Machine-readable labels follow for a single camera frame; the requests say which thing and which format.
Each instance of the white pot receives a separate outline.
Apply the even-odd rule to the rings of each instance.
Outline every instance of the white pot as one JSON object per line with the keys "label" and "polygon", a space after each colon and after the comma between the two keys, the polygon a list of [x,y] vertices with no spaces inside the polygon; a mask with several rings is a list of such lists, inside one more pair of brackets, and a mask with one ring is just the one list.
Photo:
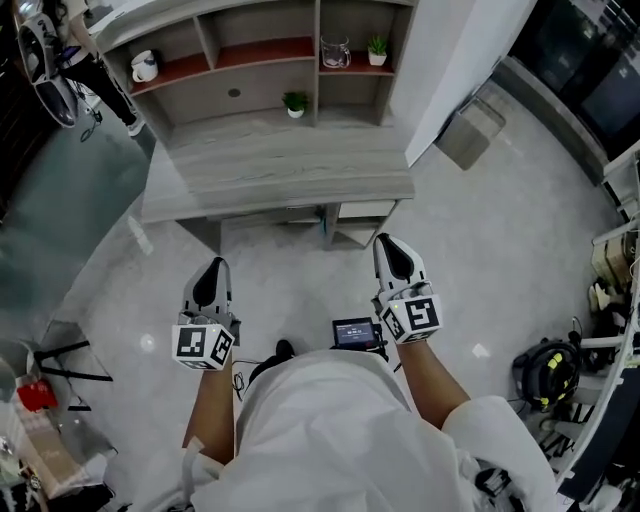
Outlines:
{"label": "white pot", "polygon": [[287,109],[287,113],[289,114],[289,117],[293,117],[294,119],[298,119],[299,117],[302,117],[302,114],[304,114],[304,109],[303,110],[291,110],[290,108]]}
{"label": "white pot", "polygon": [[369,52],[369,64],[372,66],[382,66],[385,60],[387,60],[386,55],[375,55]]}

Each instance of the drawer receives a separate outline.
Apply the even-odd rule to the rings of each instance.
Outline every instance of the drawer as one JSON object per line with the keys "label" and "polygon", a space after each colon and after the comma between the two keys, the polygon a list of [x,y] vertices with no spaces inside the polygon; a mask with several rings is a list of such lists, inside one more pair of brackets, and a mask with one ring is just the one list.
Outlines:
{"label": "drawer", "polygon": [[342,203],[339,218],[346,217],[386,217],[393,208],[395,201],[358,201]]}

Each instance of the person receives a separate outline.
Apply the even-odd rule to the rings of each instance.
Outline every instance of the person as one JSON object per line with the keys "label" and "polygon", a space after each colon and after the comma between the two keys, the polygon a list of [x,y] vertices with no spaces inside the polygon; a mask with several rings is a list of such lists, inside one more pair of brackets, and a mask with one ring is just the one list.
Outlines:
{"label": "person", "polygon": [[232,364],[204,372],[181,455],[157,454],[131,510],[505,510],[479,485],[494,469],[520,510],[555,510],[551,468],[506,400],[470,399],[426,341],[398,355],[417,414],[379,355],[294,357],[281,340],[234,431]]}
{"label": "person", "polygon": [[60,74],[89,87],[127,126],[135,137],[144,127],[141,117],[131,112],[129,103],[118,91],[111,78],[96,62],[98,49],[84,25],[88,10],[84,0],[42,0],[42,11],[58,32],[62,48],[56,58]]}

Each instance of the floor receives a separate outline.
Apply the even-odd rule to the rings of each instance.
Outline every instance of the floor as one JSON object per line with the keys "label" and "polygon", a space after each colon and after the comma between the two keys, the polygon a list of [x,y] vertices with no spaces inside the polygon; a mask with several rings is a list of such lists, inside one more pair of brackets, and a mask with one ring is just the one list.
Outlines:
{"label": "floor", "polygon": [[94,249],[144,189],[151,133],[133,141],[108,108],[57,130],[12,198],[0,230],[0,339],[42,337]]}
{"label": "floor", "polygon": [[[566,335],[573,315],[588,323],[591,239],[618,222],[529,112],[509,99],[505,117],[470,171],[429,149],[413,169],[416,199],[386,229],[423,256],[444,306],[431,344],[472,396],[514,396],[510,364],[520,351]],[[76,388],[120,452],[107,481],[123,503],[150,458],[182,440],[199,375],[171,361],[171,325],[184,284],[214,257],[175,222],[141,225],[139,208],[98,246],[56,317],[80,325],[115,379]],[[280,337],[299,351],[326,348],[332,319],[373,314],[371,251],[325,252],[320,238],[317,227],[277,226],[227,237],[232,310],[243,321],[236,358],[264,359]],[[251,367],[234,370],[248,377]]]}

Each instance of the white wall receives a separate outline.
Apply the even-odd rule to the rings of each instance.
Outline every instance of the white wall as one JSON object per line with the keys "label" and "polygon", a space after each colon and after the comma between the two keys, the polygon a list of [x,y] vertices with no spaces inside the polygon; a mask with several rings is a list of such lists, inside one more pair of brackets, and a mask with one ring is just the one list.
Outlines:
{"label": "white wall", "polygon": [[390,103],[409,165],[506,55],[535,1],[420,0]]}

